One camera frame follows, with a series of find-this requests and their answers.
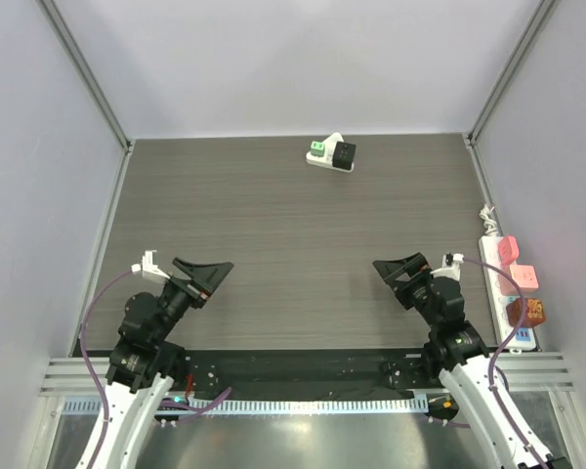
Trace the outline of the black plug cube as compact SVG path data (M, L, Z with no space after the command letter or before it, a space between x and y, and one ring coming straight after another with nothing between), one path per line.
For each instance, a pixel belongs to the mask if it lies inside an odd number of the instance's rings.
M332 167L351 172L355 166L356 145L337 142L332 153Z

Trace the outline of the white triangular socket adapter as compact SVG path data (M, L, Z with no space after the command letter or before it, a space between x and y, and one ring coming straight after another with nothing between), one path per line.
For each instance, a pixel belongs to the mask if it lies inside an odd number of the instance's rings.
M325 169L340 171L340 172L344 172L344 173L352 173L353 172L354 169L351 172L346 172L346 171L339 170L339 169L332 167L332 153L333 153L333 150L335 148L336 143L337 142L346 142L340 133L335 132L335 133L331 134L329 137L327 137L326 139L324 139L323 141L319 141L319 142L325 143L325 155L324 155L324 157L313 157L310 154L310 150L309 150L306 153L306 162L308 164L313 165L313 166L317 166L317 167L321 167L321 168L325 168Z

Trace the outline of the green plug cube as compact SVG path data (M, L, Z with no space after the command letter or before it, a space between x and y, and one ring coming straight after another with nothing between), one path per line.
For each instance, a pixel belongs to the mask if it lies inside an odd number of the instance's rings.
M324 157L325 155L325 143L319 141L312 141L310 154L313 157Z

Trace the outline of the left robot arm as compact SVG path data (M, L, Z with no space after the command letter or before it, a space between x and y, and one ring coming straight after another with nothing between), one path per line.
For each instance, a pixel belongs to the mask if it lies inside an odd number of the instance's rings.
M162 285L155 296L138 293L127 300L119 340L109 356L105 379L100 379L87 353L88 317L80 328L84 363L100 395L102 408L79 468L134 468L151 422L168 391L188 378L187 351L167 336L189 309L201 309L233 269L233 263L193 264L176 258L184 275L161 270L147 250L130 273Z

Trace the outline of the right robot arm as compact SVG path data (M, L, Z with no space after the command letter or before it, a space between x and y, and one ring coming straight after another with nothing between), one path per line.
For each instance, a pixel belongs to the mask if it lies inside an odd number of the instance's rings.
M422 349L421 374L432 386L443 386L457 403L484 452L488 468L569 468L530 428L496 366L507 343L494 352L466 320L460 274L465 263L497 274L503 271L462 254L447 254L433 269L420 253L397 260L375 260L372 266L404 309L415 309L430 327Z

